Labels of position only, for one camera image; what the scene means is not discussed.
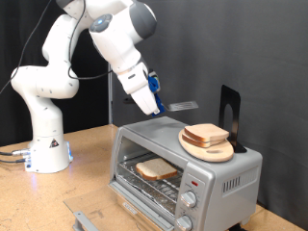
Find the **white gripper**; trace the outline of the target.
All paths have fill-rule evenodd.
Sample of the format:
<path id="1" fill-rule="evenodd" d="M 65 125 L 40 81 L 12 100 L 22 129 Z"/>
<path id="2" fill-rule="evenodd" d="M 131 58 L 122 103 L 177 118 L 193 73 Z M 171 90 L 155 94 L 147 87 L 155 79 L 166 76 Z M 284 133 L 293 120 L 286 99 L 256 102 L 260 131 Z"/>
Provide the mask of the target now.
<path id="1" fill-rule="evenodd" d="M 149 86 L 144 86 L 139 90 L 134 91 L 131 96 L 146 115 L 155 115 L 160 112 L 155 96 Z"/>

